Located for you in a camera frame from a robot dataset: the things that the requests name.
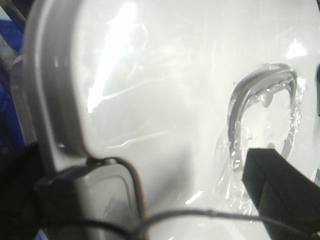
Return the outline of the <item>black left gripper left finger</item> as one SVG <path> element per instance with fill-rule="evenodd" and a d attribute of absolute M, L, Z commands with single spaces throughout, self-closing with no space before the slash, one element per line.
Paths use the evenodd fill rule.
<path fill-rule="evenodd" d="M 57 173 L 47 173 L 37 142 L 0 158 L 0 238 L 33 240 L 47 228 L 51 240 L 81 240 L 80 218 L 63 215 L 53 204 L 58 197 L 49 189 L 50 181 L 68 174 L 79 165 Z"/>

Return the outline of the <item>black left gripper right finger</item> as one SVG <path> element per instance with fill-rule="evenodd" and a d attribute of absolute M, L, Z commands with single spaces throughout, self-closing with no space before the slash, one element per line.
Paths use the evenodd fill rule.
<path fill-rule="evenodd" d="M 264 223 L 272 240 L 320 238 L 320 188 L 275 149 L 248 150 L 242 182 L 260 217 L 293 228 Z"/>

